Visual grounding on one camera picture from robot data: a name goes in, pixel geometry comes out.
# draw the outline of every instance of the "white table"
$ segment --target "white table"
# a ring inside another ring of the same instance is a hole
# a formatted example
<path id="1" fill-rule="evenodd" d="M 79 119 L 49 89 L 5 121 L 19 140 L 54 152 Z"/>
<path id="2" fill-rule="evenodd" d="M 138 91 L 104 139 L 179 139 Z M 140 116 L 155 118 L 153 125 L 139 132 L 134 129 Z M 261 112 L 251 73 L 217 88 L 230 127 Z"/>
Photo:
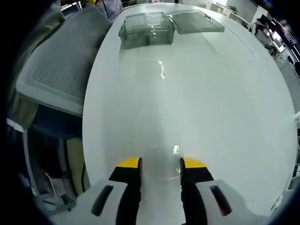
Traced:
<path id="1" fill-rule="evenodd" d="M 225 32 L 175 32 L 172 45 L 120 52 L 118 31 L 126 16 L 185 9 L 207 13 Z M 184 156 L 202 160 L 214 179 L 238 191 L 250 210 L 269 215 L 295 164 L 294 114 L 277 65 L 239 23 L 190 5 L 130 7 L 107 33 L 86 91 L 83 150 L 90 183 L 107 179 L 119 161 L 146 148 L 178 144 Z M 161 215 L 142 209 L 138 224 L 141 217 L 144 224 L 184 222 L 180 196 L 174 197 L 180 190 L 172 190 L 171 182 L 168 188 L 150 198 L 153 205 L 168 200 L 155 211 Z"/>

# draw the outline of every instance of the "office desk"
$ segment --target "office desk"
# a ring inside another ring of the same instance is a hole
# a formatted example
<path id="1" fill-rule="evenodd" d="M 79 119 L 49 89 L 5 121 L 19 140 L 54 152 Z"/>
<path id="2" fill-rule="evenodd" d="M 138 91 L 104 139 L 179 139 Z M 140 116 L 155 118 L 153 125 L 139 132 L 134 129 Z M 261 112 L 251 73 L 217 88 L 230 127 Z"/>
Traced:
<path id="1" fill-rule="evenodd" d="M 279 53 L 282 53 L 284 51 L 285 48 L 283 46 L 278 46 L 275 41 L 271 41 L 271 43 Z"/>
<path id="2" fill-rule="evenodd" d="M 225 31 L 175 32 L 172 45 L 120 50 L 118 32 L 126 16 L 188 9 L 207 13 Z M 119 161 L 139 157 L 144 149 L 179 145 L 186 157 L 206 163 L 214 179 L 238 191 L 254 213 L 269 215 L 296 160 L 293 115 L 277 65 L 237 22 L 190 5 L 129 7 L 107 33 L 86 91 L 83 150 L 90 183 L 107 179 Z M 138 221 L 142 213 L 146 224 L 184 222 L 180 196 L 173 200 L 170 194 L 180 195 L 180 190 L 168 185 L 168 191 L 152 196 L 165 200 L 155 211 L 161 215 L 151 215 L 148 206 L 149 213 L 140 210 Z"/>

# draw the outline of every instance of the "plastic container lid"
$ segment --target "plastic container lid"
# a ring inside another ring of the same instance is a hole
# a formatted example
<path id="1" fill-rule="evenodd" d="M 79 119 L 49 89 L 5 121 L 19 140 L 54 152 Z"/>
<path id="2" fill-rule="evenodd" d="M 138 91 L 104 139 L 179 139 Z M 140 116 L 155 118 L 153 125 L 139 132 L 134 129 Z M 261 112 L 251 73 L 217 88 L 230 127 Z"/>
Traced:
<path id="1" fill-rule="evenodd" d="M 224 32 L 225 30 L 222 24 L 200 11 L 179 11 L 168 16 L 179 34 Z"/>

